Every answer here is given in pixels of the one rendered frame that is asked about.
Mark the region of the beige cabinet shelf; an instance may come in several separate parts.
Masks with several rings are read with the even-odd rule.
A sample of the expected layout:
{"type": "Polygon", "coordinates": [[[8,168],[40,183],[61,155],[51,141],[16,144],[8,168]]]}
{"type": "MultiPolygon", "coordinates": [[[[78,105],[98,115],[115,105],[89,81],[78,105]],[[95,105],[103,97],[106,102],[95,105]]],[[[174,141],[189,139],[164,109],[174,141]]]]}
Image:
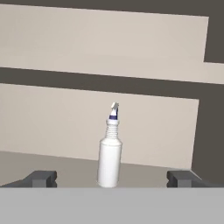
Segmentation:
{"type": "Polygon", "coordinates": [[[0,3],[0,67],[224,84],[207,17],[0,3]]]}

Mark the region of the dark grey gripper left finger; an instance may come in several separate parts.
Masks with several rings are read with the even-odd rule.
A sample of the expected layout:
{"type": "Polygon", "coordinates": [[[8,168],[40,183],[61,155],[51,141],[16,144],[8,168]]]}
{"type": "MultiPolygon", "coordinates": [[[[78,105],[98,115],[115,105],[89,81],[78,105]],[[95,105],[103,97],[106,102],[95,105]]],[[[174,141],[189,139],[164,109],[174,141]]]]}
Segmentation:
{"type": "Polygon", "coordinates": [[[56,187],[57,172],[56,171],[34,171],[27,177],[3,185],[3,187],[56,187]]]}

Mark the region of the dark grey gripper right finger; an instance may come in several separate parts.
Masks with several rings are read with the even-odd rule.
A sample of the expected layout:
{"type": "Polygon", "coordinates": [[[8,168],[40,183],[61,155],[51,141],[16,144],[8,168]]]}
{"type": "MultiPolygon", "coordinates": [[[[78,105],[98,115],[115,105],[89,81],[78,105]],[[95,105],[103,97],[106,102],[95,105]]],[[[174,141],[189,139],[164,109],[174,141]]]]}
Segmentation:
{"type": "Polygon", "coordinates": [[[208,183],[190,171],[168,171],[166,177],[168,179],[167,187],[224,187],[224,185],[208,183]]]}

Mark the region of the white spray bottle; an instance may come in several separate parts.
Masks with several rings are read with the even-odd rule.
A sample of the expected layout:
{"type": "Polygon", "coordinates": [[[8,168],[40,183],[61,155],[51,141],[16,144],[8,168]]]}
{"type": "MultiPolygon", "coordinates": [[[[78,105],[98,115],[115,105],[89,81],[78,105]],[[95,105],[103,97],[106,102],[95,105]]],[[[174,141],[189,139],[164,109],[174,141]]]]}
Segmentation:
{"type": "Polygon", "coordinates": [[[114,102],[106,121],[105,137],[100,141],[97,183],[101,187],[116,187],[119,179],[122,146],[118,137],[118,108],[119,103],[114,102]]]}

